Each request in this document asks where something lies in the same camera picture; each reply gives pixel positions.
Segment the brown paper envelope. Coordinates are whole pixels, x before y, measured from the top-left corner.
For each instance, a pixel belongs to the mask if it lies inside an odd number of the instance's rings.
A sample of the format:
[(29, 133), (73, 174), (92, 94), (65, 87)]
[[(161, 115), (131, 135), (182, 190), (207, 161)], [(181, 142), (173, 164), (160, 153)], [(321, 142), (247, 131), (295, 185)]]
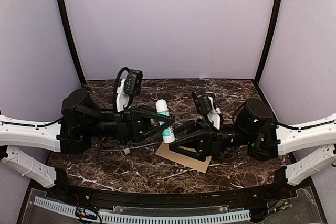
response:
[(170, 161), (173, 161), (177, 164), (180, 164), (188, 168), (191, 168), (193, 170), (196, 170), (198, 172), (201, 172), (201, 173), (206, 173), (209, 167), (210, 161), (212, 160), (212, 157), (209, 156), (206, 158), (206, 161), (202, 162), (202, 161), (193, 159), (191, 157), (182, 155), (180, 153), (170, 151), (169, 145), (164, 142), (161, 143), (160, 147), (157, 149), (155, 154), (165, 159), (168, 159)]

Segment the small grey glue cap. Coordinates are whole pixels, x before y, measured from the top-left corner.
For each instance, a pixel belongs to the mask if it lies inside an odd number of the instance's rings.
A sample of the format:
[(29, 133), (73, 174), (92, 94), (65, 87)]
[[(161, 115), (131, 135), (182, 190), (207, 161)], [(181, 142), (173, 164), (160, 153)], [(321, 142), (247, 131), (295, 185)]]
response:
[(125, 148), (125, 149), (123, 150), (123, 153), (124, 153), (125, 155), (129, 155), (129, 154), (131, 153), (131, 151), (130, 151), (128, 148)]

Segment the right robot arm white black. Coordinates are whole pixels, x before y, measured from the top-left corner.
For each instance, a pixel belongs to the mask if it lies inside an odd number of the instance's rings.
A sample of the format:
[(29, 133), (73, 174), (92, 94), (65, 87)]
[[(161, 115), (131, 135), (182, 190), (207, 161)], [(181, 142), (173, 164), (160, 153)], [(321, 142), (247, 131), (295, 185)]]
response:
[(190, 158), (204, 161), (218, 158), (225, 149), (247, 146), (247, 154), (259, 161), (268, 161), (288, 153), (316, 147), (301, 160), (275, 173), (275, 183), (268, 188), (273, 200), (288, 191), (288, 184), (303, 180), (335, 163), (335, 114), (321, 120), (290, 126), (274, 121), (272, 109), (262, 101), (247, 99), (239, 108), (233, 124), (224, 124), (219, 109), (208, 94), (194, 98), (198, 114), (204, 118), (189, 121), (176, 129), (187, 134), (169, 144), (169, 149)]

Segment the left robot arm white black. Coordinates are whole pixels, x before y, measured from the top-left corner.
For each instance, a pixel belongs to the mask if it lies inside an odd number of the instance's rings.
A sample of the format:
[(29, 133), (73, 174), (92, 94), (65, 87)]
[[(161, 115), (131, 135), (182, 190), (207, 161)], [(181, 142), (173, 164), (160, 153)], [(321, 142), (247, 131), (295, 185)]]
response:
[(125, 105), (121, 111), (101, 109), (88, 91), (80, 88), (62, 102), (62, 117), (51, 122), (24, 121), (1, 115), (1, 164), (45, 188), (63, 201), (74, 197), (67, 173), (45, 165), (20, 150), (34, 147), (63, 154), (81, 154), (94, 137), (111, 137), (121, 144), (142, 142), (172, 126), (174, 117), (147, 105)]

